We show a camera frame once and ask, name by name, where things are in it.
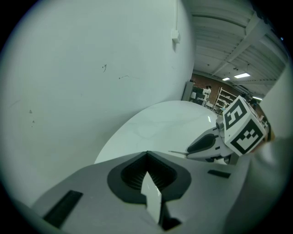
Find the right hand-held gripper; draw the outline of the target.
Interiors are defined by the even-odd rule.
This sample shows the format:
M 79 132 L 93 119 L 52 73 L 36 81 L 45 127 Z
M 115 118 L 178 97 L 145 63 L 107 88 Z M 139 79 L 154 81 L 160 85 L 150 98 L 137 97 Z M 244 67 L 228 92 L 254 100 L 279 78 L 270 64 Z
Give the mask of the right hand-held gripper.
M 217 117 L 216 125 L 197 137 L 187 148 L 190 160 L 211 160 L 220 156 L 220 149 L 241 157 L 250 153 L 265 139 L 267 126 L 255 110 L 241 96 Z

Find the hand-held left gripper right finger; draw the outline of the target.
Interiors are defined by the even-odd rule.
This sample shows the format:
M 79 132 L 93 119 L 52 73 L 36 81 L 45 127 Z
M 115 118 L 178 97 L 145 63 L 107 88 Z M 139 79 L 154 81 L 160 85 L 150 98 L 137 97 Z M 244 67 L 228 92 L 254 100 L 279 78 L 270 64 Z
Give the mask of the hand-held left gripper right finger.
M 158 176 L 162 195 L 158 224 L 164 231 L 226 231 L 250 164 L 236 165 L 147 153 L 148 172 Z

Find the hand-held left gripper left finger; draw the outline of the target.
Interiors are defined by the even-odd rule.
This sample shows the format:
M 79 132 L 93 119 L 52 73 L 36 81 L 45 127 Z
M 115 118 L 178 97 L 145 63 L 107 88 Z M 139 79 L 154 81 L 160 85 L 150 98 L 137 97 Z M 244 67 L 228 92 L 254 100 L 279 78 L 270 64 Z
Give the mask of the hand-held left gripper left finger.
M 33 205 L 62 234 L 159 234 L 141 186 L 147 153 L 84 167 L 45 192 Z

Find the white shelf rack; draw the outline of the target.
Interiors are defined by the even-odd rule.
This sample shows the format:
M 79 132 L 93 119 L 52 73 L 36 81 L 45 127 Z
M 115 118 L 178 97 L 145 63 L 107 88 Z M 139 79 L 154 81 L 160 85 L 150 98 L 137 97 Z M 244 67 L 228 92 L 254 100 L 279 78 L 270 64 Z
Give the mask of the white shelf rack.
M 213 105 L 213 110 L 229 107 L 236 98 L 235 95 L 220 87 Z

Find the desk with monitors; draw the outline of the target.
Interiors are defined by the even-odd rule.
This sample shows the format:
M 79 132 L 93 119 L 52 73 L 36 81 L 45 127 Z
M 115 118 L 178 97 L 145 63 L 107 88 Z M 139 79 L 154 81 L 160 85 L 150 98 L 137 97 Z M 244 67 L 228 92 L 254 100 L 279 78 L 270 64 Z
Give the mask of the desk with monitors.
M 193 90 L 190 96 L 190 101 L 202 106 L 206 99 L 206 91 L 207 89 L 193 87 Z

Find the grey cabinet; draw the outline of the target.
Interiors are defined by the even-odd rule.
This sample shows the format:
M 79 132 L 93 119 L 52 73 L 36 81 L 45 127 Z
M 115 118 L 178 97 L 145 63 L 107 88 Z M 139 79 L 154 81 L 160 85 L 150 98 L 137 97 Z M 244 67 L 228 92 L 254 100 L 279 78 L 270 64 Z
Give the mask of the grey cabinet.
M 186 82 L 182 99 L 181 99 L 182 101 L 190 101 L 190 97 L 193 92 L 193 85 L 194 85 L 193 82 L 190 82 L 190 81 Z

